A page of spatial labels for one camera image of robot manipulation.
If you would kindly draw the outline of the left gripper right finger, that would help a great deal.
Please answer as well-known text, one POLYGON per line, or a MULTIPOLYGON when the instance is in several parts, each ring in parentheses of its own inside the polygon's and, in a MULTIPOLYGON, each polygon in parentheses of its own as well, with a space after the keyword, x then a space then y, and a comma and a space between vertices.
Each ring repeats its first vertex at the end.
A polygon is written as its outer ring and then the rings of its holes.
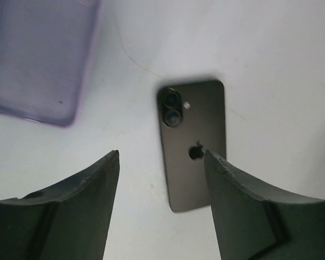
POLYGON ((204 165, 222 259, 325 259, 325 200, 268 184, 210 151, 204 165))

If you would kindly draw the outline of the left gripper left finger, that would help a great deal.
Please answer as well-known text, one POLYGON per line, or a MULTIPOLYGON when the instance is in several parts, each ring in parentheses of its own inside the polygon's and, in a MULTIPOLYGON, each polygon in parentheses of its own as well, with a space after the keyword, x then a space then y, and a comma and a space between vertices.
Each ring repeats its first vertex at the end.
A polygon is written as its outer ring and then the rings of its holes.
POLYGON ((0 200, 0 259, 102 259, 119 152, 23 198, 0 200))

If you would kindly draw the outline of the black smartphone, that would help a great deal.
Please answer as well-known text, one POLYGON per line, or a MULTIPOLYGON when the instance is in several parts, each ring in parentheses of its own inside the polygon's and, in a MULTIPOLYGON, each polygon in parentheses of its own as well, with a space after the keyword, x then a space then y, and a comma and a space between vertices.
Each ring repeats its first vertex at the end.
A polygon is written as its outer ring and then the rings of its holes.
POLYGON ((226 157, 224 85, 211 77, 165 82, 156 102, 170 208, 182 213, 206 207, 206 151, 226 157))

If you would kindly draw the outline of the lilac phone case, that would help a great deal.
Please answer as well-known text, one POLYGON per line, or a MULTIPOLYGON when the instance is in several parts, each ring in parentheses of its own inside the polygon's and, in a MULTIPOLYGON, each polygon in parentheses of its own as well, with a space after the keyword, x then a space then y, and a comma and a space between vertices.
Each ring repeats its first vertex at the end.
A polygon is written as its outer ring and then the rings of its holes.
POLYGON ((104 1, 0 1, 0 114, 73 123, 104 7, 104 1))

